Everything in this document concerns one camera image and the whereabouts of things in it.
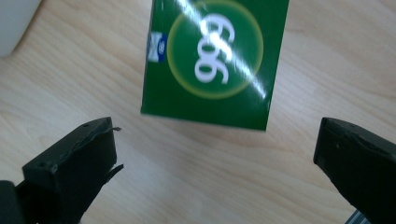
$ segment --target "metal part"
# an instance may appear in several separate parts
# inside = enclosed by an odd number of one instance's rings
[[[396,223],[396,145],[369,131],[324,118],[314,163],[372,223]]]
[[[102,186],[119,170],[111,118],[77,127],[26,163],[16,188],[0,182],[1,224],[79,223]]]

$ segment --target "wooden table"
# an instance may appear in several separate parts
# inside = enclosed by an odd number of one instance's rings
[[[82,223],[344,223],[312,162],[322,117],[396,142],[396,2],[293,0],[266,133],[139,113],[151,2],[44,0],[0,60],[0,178],[110,116],[125,169]]]

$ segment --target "green box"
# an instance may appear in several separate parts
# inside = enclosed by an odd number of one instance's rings
[[[154,1],[141,113],[265,130],[288,5]]]

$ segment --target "wood grain surface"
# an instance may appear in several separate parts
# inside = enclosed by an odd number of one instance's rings
[[[44,0],[0,59],[0,179],[110,116],[125,169],[82,223],[345,223],[322,117],[396,143],[396,2],[291,0],[266,133],[139,113],[151,1]]]

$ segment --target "small blue logo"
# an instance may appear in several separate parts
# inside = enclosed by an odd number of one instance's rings
[[[151,32],[148,43],[149,62],[161,63],[165,61],[167,42],[167,35],[159,32]]]

